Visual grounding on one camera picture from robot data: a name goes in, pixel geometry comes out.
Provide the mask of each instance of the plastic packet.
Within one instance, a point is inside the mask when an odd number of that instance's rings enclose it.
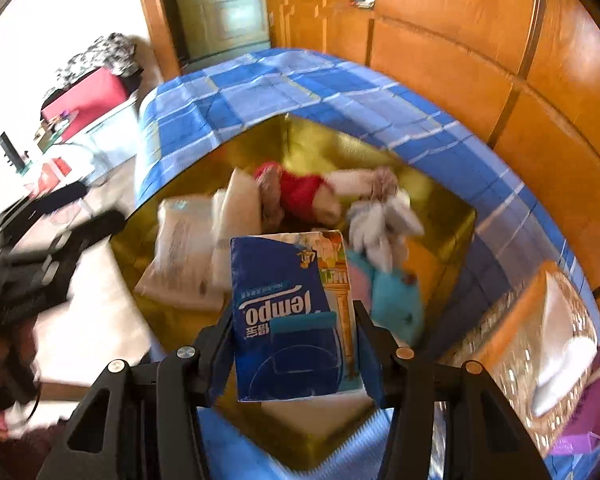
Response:
[[[213,209],[208,196],[162,201],[155,257],[138,281],[136,292],[180,308],[222,309],[224,293],[211,285]]]

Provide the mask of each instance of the blue fabric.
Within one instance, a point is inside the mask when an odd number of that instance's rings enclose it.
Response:
[[[137,205],[210,150],[284,112],[393,150],[467,200],[478,213],[475,237],[429,355],[458,341],[547,259],[580,291],[600,340],[600,313],[580,263],[529,188],[461,123],[387,76],[325,54],[274,48],[166,82],[141,110]],[[352,470],[363,470],[358,466]]]

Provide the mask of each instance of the tiled floor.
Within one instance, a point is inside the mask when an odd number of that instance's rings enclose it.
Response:
[[[134,160],[119,166],[110,181],[86,197],[91,208],[133,209]],[[86,213],[76,219],[86,218]],[[38,222],[23,246],[51,241],[60,228]],[[85,251],[72,280],[71,301],[39,316],[36,324],[37,366],[44,380],[91,384],[113,359],[138,361],[149,347],[149,331],[125,289],[106,242]],[[33,425],[67,416],[73,403],[41,403]]]

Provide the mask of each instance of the tempo tissue box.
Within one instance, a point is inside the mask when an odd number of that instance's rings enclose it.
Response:
[[[239,400],[361,386],[339,231],[232,238],[231,269]]]

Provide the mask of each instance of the white wall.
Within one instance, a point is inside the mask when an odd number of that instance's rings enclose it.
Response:
[[[56,69],[99,36],[141,41],[141,95],[161,82],[140,0],[12,0],[0,16],[0,134],[23,151],[40,123]],[[22,180],[0,149],[0,210],[22,195]]]

